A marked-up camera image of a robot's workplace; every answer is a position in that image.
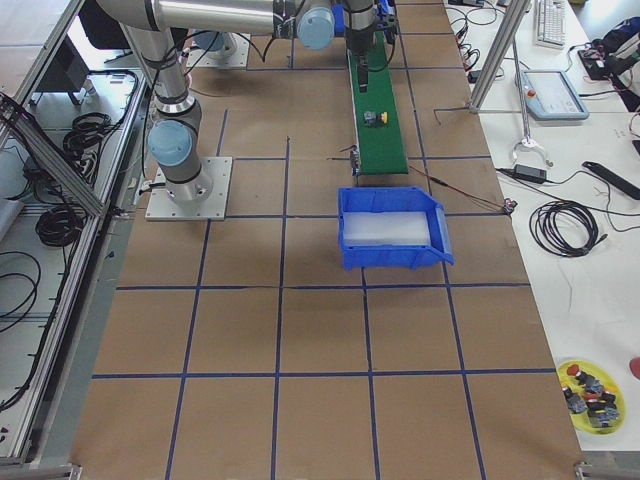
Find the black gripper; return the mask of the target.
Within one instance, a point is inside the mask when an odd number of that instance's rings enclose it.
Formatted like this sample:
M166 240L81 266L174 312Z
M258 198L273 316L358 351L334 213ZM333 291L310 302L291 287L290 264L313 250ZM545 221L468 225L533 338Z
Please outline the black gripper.
M347 49L355 56L358 89L360 93L368 91L369 71L368 52L374 44L376 16L374 14L346 14L345 40Z

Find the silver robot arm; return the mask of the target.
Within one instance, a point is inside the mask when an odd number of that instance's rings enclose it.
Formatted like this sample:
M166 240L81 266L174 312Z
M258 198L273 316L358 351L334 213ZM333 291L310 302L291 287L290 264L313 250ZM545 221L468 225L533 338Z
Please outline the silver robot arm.
M231 33L196 30L194 44L212 58L227 58L237 50L237 42Z
M297 38L312 50L325 48L335 33L330 1L103 1L100 6L121 25L146 68L159 113L147 144L175 202L206 198L213 179L196 152L201 109L190 92L172 29Z

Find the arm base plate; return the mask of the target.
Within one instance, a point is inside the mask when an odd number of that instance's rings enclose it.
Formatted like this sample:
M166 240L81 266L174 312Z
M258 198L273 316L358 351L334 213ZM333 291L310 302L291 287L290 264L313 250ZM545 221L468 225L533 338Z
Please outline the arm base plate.
M188 49L186 66L242 69L247 66L249 36L237 33L198 30Z
M154 182L163 186L151 191L145 214L148 221L225 219L233 159L200 157L199 160L199 176L185 184L167 181L161 168L157 168Z

